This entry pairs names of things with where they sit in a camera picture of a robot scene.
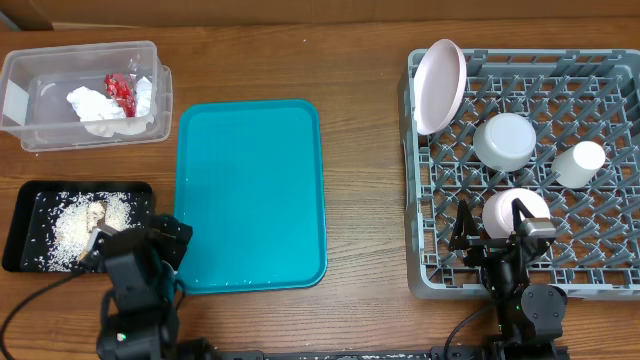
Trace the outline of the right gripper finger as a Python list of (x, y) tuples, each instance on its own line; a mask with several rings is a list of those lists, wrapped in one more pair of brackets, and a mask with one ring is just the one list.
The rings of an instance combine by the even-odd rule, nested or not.
[(515, 198), (511, 202), (511, 212), (513, 233), (529, 235), (532, 221), (535, 220), (535, 217), (519, 198)]
[(474, 221), (473, 215), (465, 200), (458, 204), (456, 221), (453, 226), (453, 233), (449, 240), (450, 250), (467, 250), (477, 246), (479, 242), (479, 231)]

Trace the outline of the white cup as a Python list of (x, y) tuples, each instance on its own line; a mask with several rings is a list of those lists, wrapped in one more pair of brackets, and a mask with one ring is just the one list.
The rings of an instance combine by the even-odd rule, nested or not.
[(556, 181), (566, 188), (586, 186), (604, 165), (603, 147), (592, 141), (582, 141), (558, 155), (551, 169), (558, 173)]

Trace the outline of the grey bowl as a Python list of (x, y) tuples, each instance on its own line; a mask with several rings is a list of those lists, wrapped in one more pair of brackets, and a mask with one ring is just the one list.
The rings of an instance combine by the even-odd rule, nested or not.
[(531, 122), (514, 113), (503, 113), (481, 124), (473, 136), (478, 159), (494, 170), (512, 172), (523, 168), (537, 144)]

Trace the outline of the food scraps rice pile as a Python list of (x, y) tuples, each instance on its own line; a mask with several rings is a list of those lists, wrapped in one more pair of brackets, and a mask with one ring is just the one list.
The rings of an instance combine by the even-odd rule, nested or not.
[(152, 205), (150, 193), (42, 191), (35, 197), (20, 270), (75, 271), (95, 227), (142, 227)]

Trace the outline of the black rectangular tray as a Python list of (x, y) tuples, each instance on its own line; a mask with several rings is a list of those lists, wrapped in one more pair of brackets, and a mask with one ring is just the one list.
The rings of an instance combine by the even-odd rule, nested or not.
[(154, 214), (152, 187), (140, 181), (26, 182), (19, 190), (9, 228), (2, 267), (8, 272), (69, 272), (77, 269), (71, 258), (54, 263), (55, 225), (64, 210), (76, 202), (113, 198), (123, 204), (129, 224), (142, 227)]

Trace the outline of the white tissue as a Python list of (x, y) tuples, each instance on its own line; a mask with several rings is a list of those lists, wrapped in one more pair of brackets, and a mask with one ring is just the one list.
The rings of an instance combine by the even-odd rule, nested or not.
[(128, 76), (131, 77), (131, 85), (135, 91), (134, 117), (125, 116), (124, 111), (107, 93), (105, 84), (103, 92), (82, 86), (67, 94), (66, 100), (81, 122), (100, 121), (100, 124), (85, 126), (89, 133), (99, 137), (138, 135), (144, 132), (148, 123), (154, 121), (150, 116), (152, 82), (147, 77), (137, 80), (134, 75)]

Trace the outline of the large pink plate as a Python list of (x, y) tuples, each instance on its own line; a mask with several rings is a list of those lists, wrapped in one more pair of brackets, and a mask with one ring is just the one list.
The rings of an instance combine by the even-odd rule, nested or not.
[(462, 102), (467, 77), (465, 57), (449, 39), (435, 42), (414, 76), (414, 119), (420, 135), (446, 127)]

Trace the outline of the red snack wrapper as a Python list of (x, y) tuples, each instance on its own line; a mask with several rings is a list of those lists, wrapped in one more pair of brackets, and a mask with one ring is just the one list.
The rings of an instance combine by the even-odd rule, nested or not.
[(104, 84), (109, 96), (124, 111), (126, 117), (136, 115), (135, 91), (131, 85), (131, 77), (115, 73), (105, 76)]

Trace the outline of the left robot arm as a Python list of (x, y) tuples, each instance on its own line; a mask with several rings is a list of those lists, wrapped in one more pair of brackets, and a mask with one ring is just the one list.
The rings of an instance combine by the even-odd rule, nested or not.
[(193, 235), (170, 215), (154, 215), (143, 228), (102, 231), (97, 269), (112, 288), (101, 304), (96, 352), (101, 359), (215, 360), (205, 338), (180, 342), (178, 310), (187, 295), (176, 278)]

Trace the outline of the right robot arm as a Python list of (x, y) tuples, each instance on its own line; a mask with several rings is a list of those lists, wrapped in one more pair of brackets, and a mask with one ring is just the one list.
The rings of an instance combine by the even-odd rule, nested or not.
[(469, 315), (448, 336), (445, 359), (454, 354), (451, 343), (467, 323), (493, 310), (500, 333), (488, 336), (471, 359), (567, 359), (568, 350), (555, 345), (563, 335), (562, 321), (568, 296), (561, 288), (533, 284), (527, 265), (544, 255), (556, 240), (556, 228), (549, 219), (536, 218), (523, 202), (511, 203), (514, 231), (505, 238), (480, 235), (465, 201), (458, 205), (449, 249), (466, 253), (463, 263), (480, 269), (481, 284), (491, 303)]

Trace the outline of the grey dishwasher rack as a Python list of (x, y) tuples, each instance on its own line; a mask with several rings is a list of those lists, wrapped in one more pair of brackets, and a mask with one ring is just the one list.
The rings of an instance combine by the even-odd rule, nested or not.
[[(413, 118), (413, 51), (399, 84), (405, 159), (405, 241), (410, 291), (424, 299), (485, 295), (480, 272), (448, 247), (461, 200), (474, 215), (494, 194), (525, 188), (547, 202), (557, 240), (528, 270), (587, 300), (639, 296), (639, 54), (635, 50), (468, 49), (467, 80), (453, 121), (427, 136)], [(528, 119), (537, 145), (506, 173), (475, 156), (472, 137), (501, 113)], [(604, 165), (584, 187), (566, 188), (552, 162), (582, 141), (601, 145)]]

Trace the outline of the teal serving tray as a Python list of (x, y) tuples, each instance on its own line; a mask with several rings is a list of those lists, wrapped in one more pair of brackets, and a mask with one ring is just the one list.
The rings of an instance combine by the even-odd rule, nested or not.
[(177, 271), (193, 295), (316, 285), (328, 268), (319, 113), (303, 99), (198, 104), (180, 118)]

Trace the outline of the clear plastic storage bin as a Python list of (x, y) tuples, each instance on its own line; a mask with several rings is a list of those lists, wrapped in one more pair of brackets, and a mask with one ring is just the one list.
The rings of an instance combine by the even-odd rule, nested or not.
[[(103, 92), (108, 74), (147, 77), (153, 85), (143, 133), (99, 137), (89, 133), (66, 96), (85, 86)], [(170, 69), (151, 41), (34, 48), (10, 52), (1, 71), (1, 129), (29, 152), (159, 142), (171, 132), (173, 89)]]

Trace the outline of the cardboard backdrop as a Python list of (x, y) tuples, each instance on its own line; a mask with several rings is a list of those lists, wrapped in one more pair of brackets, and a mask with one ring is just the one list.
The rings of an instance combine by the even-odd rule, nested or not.
[(23, 30), (637, 17), (639, 0), (1, 0)]

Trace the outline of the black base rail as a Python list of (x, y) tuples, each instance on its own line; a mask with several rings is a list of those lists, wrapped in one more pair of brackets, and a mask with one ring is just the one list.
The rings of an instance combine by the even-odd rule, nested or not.
[(214, 359), (220, 360), (482, 360), (490, 359), (489, 353), (481, 346), (452, 346), (448, 356), (443, 347), (432, 347), (426, 351), (389, 350), (375, 352), (300, 352), (264, 353), (252, 351), (215, 350)]

